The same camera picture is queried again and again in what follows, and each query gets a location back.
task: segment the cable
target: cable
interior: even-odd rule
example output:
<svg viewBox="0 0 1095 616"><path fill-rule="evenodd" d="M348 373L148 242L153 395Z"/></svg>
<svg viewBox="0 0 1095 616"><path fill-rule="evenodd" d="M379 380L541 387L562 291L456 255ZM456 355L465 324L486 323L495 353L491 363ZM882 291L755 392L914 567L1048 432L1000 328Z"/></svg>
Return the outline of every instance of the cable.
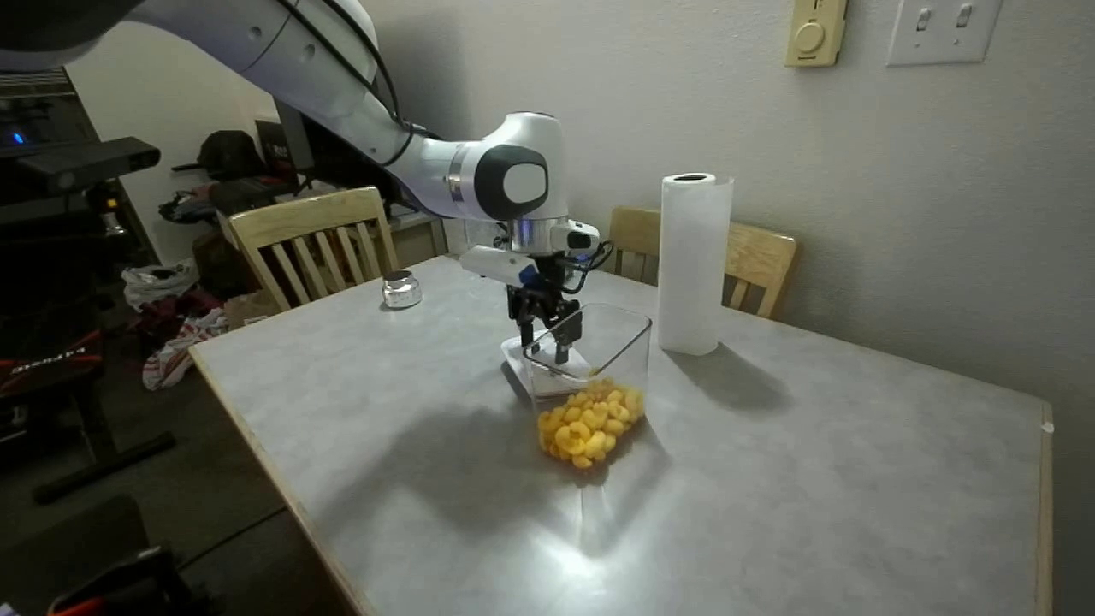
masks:
<svg viewBox="0 0 1095 616"><path fill-rule="evenodd" d="M376 101L379 101L379 94L376 94L376 87L368 81L368 78L364 78L364 71L356 71L356 64L290 5L290 0L281 0L281 7L364 87L364 88L368 88ZM379 62L379 53L376 53L376 45L368 41L365 45L365 53L374 54L374 62L376 62L376 69L384 64Z"/></svg>
<svg viewBox="0 0 1095 616"><path fill-rule="evenodd" d="M188 556L185 560L178 560L178 573L185 573L185 567L199 565L203 557L210 557L212 551L220 551L220 549L234 543L235 536L243 536L243 534L250 534L250 531L265 526L268 521L281 516L285 509L286 509L286 507L278 507L278 509L272 509L272 515L265 515L265 516L257 516L257 521L250 521L250 523L243 523L243 526L230 531L225 536L220 536L220 541L205 543L203 551L194 551L194 556Z"/></svg>
<svg viewBox="0 0 1095 616"><path fill-rule="evenodd" d="M565 296L581 296L590 271L602 268L610 256L611 256L611 239L595 248L595 255L590 259L571 259L571 268L579 271L579 286L576 287L562 287L562 291Z"/></svg>
<svg viewBox="0 0 1095 616"><path fill-rule="evenodd" d="M356 30L356 37L358 37L358 41L365 45L365 53L374 54L376 71L379 71L379 78L384 78L384 88L386 88L386 96L390 96L390 114L395 114L398 125L404 127L404 121L400 121L400 96L398 96L398 87L390 81L390 71L386 71L386 64L384 64L379 48L376 48L374 37L347 13L342 5L329 0L329 7L342 19L342 24L347 24L348 30Z"/></svg>

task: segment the yellow food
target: yellow food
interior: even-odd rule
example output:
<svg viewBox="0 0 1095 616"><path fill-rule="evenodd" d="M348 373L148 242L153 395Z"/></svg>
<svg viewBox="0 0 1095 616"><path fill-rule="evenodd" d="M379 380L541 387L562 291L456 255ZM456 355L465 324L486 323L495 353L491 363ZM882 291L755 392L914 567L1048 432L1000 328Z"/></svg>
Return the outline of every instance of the yellow food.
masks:
<svg viewBox="0 0 1095 616"><path fill-rule="evenodd" d="M642 395L611 380L595 380L565 403L537 417L537 445L558 462L593 468L642 417Z"/></svg>

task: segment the light switch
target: light switch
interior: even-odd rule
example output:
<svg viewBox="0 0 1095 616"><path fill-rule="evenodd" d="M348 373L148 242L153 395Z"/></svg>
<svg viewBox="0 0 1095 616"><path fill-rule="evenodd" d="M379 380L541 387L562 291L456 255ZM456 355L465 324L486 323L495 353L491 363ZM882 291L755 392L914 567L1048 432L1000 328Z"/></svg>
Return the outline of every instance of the light switch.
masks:
<svg viewBox="0 0 1095 616"><path fill-rule="evenodd" d="M968 64L986 62L1000 0L905 0L890 64Z"/></svg>
<svg viewBox="0 0 1095 616"><path fill-rule="evenodd" d="M793 0L788 64L835 64L849 0Z"/></svg>

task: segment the small cup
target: small cup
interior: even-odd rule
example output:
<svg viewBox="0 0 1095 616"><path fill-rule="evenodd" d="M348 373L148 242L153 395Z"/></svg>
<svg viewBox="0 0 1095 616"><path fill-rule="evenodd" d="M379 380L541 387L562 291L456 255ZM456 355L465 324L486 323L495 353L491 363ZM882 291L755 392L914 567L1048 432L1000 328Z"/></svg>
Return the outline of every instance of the small cup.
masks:
<svg viewBox="0 0 1095 616"><path fill-rule="evenodd" d="M412 271L384 275L379 307L384 313L406 313L420 303L419 279Z"/></svg>

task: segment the floor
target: floor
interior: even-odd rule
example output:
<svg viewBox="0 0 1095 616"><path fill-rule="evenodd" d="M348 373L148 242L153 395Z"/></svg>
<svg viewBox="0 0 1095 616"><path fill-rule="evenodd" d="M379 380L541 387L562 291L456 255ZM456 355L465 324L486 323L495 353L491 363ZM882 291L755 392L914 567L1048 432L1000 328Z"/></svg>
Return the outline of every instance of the floor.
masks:
<svg viewBox="0 0 1095 616"><path fill-rule="evenodd" d="M161 432L172 432L178 445L53 507L39 507L32 489L82 466L79 437L0 445L0 556L19 536L126 493L153 543L172 549L181 560L194 557L185 578L212 596L217 613L351 613L203 376L191 373L172 392L148 395L137 338L115 333L105 345L102 409L121 445Z"/></svg>

